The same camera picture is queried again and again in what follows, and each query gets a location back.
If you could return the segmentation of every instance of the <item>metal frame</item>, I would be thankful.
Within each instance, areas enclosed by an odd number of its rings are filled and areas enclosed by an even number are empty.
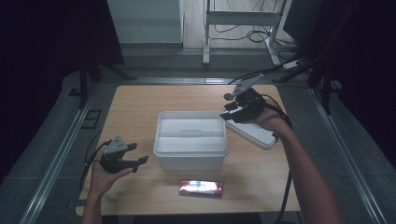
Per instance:
[[[268,48],[274,66],[280,66],[274,50],[274,42],[280,21],[282,20],[283,11],[287,0],[282,1],[281,8],[278,12],[240,12],[240,11],[211,11],[210,0],[206,0],[205,14],[205,39],[204,39],[204,65],[209,65],[210,43],[209,43],[209,26],[210,25],[260,25],[273,26],[271,36],[265,39],[265,45]]]

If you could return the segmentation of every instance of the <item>red package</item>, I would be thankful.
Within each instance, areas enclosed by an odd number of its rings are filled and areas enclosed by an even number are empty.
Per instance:
[[[221,198],[222,183],[202,180],[181,180],[179,194],[185,196],[199,196]]]

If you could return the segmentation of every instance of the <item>wall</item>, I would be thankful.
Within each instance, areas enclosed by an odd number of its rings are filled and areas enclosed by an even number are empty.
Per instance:
[[[182,42],[182,0],[107,2],[121,44]]]

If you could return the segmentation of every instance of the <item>gray floor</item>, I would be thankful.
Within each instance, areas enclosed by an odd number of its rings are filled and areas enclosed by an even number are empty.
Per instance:
[[[90,110],[102,110],[95,129],[80,129],[70,151],[44,198],[42,209],[38,209],[36,223],[79,223],[75,214],[78,203],[79,181],[84,167],[84,156],[93,139],[90,150],[98,144],[94,138],[103,128],[106,113],[119,85],[136,84],[208,84],[211,80],[227,83],[246,73],[272,66],[265,51],[215,51],[209,66],[202,65],[200,51],[182,49],[125,49],[127,66],[120,67],[137,81],[125,80],[102,68],[104,78],[98,84]],[[287,74],[286,71],[268,75],[261,83],[274,84],[272,78]],[[284,105],[306,150],[318,165],[337,200],[341,204],[346,223],[375,223],[363,202],[359,188],[348,171],[343,157],[332,139],[311,91],[305,81],[309,74],[301,74],[285,84],[276,84]],[[18,223],[35,195],[37,186],[57,153],[67,131],[78,113],[79,98],[69,96],[73,88],[79,87],[78,73],[64,79],[63,90],[46,121],[26,148],[21,158],[5,178],[0,188],[0,222]],[[383,156],[369,134],[337,99],[331,98],[330,118],[343,137],[348,152],[359,167],[362,177],[373,193],[385,220],[396,220],[396,193],[392,187],[396,182],[395,170]],[[84,121],[83,126],[91,125]],[[296,214],[286,214],[286,219],[299,223]],[[238,214],[193,217],[137,217],[135,223],[182,223],[193,220],[200,223],[273,223],[276,213]],[[108,217],[105,223],[117,223]]]

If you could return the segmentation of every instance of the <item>wooden table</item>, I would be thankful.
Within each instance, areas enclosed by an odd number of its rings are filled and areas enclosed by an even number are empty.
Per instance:
[[[234,86],[121,86],[117,89],[107,115],[99,144],[122,137],[126,144],[137,143],[125,160],[149,155],[148,162],[135,174],[118,180],[102,200],[102,214],[165,215],[213,214],[279,211],[289,166],[282,144],[270,150],[256,147],[244,137],[227,129],[229,154],[217,171],[165,171],[153,153],[157,118],[162,111],[223,111],[229,103],[224,93]],[[282,102],[275,86],[255,85],[260,93]],[[89,190],[91,171],[87,175],[80,199]],[[220,181],[224,184],[221,199],[180,196],[180,179]],[[84,207],[76,212],[82,216]],[[294,187],[290,189],[287,211],[299,211]]]

